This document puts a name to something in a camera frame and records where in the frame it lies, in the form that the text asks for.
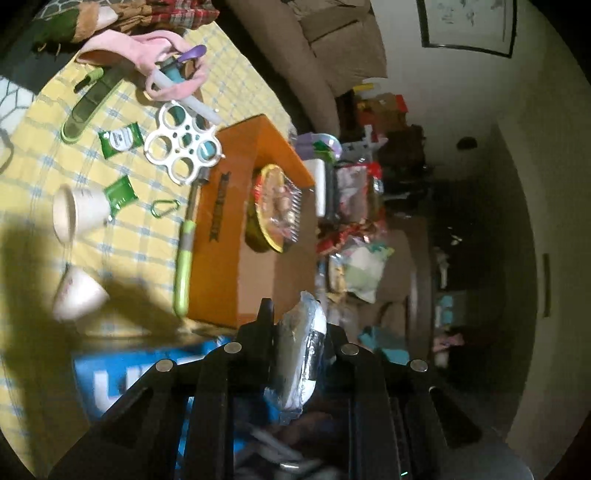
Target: orange cardboard box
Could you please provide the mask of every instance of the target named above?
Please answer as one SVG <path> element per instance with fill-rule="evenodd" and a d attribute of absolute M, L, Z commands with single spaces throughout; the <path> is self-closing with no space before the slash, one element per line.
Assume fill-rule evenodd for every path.
<path fill-rule="evenodd" d="M 238 328 L 256 318 L 261 299 L 268 297 L 277 320 L 299 301 L 300 291 L 314 292 L 314 180 L 265 115 L 225 128 L 217 137 L 226 157 L 201 193 L 188 317 Z M 279 165 L 303 191 L 299 240 L 282 254 L 257 253 L 245 243 L 252 175 L 269 163 Z"/>

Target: green handled knife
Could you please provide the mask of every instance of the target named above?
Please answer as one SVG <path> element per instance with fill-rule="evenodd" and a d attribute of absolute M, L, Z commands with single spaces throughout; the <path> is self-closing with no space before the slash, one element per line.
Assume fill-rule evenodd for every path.
<path fill-rule="evenodd" d="M 185 317 L 189 311 L 189 287 L 191 282 L 191 264 L 193 263 L 193 239 L 197 226 L 197 209 L 201 198 L 201 187 L 207 183 L 206 179 L 197 178 L 191 185 L 189 203 L 185 221 L 181 226 L 178 239 L 177 271 L 174 277 L 174 312 L 179 317 Z"/>

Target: white cup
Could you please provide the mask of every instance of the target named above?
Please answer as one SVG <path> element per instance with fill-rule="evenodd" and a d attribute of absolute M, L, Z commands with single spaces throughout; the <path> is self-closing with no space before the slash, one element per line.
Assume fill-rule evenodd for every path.
<path fill-rule="evenodd" d="M 102 190 L 62 185 L 53 196 L 53 229 L 63 244 L 104 226 L 110 215 L 111 205 Z"/>
<path fill-rule="evenodd" d="M 99 283 L 79 267 L 70 266 L 61 280 L 53 302 L 53 317 L 76 320 L 98 310 L 109 300 L 109 294 Z"/>

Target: framed picture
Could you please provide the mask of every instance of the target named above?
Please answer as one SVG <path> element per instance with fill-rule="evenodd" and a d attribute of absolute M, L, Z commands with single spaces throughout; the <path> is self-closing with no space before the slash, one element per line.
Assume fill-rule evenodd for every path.
<path fill-rule="evenodd" d="M 511 58 L 517 0 L 417 0 L 423 47 Z"/>

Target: yellow checkered tablecloth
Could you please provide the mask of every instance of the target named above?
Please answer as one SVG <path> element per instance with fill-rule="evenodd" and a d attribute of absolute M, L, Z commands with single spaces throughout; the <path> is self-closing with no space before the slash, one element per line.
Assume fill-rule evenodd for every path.
<path fill-rule="evenodd" d="M 219 109 L 226 125 L 265 113 L 287 134 L 290 119 L 277 97 L 216 24 L 186 38 L 207 45 L 211 73 L 202 88 L 204 101 Z M 71 364 L 80 345 L 67 326 L 51 318 L 66 265 L 85 268 L 121 294 L 119 304 L 79 327 L 85 335 L 129 337 L 169 333 L 179 326 L 171 301 L 189 187 L 176 186 L 145 159 L 142 148 L 104 159 L 100 130 L 138 122 L 146 136 L 156 128 L 159 105 L 147 102 L 131 82 L 120 85 L 76 144 L 62 143 L 60 128 L 80 98 L 73 86 L 88 70 L 70 63 L 45 86 L 11 137 L 12 152 L 5 154 L 12 158 L 0 174 L 0 427 L 38 475 L 87 428 Z M 63 247 L 51 222 L 59 186 L 102 189 L 124 174 L 139 201 L 106 228 Z M 153 218 L 150 204 L 171 198 L 183 207 L 164 219 Z"/>

